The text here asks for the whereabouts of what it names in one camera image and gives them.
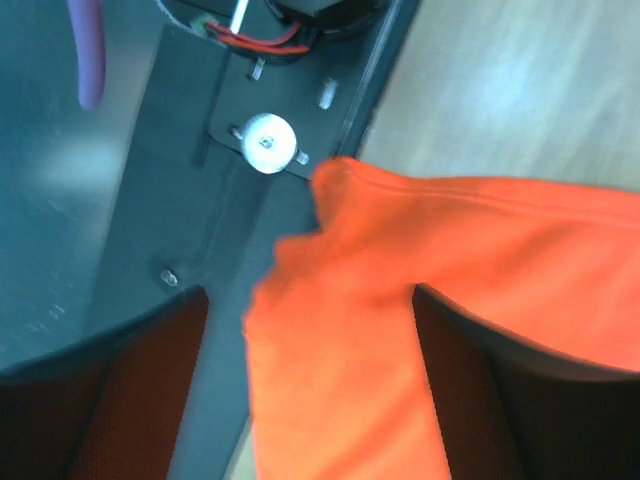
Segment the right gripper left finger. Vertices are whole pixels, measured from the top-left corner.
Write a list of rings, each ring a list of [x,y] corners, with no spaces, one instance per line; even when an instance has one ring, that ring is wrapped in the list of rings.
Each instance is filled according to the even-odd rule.
[[[193,288],[1,371],[4,479],[165,479],[209,309]]]

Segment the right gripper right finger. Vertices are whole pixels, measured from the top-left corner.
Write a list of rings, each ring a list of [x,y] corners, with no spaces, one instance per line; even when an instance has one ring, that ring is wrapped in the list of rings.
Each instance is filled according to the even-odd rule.
[[[544,351],[423,287],[412,306],[453,478],[638,478],[638,375]]]

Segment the orange t shirt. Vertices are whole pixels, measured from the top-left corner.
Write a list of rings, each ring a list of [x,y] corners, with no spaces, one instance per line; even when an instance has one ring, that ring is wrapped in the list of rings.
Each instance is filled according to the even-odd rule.
[[[639,197],[349,158],[245,320],[261,479],[635,479]]]

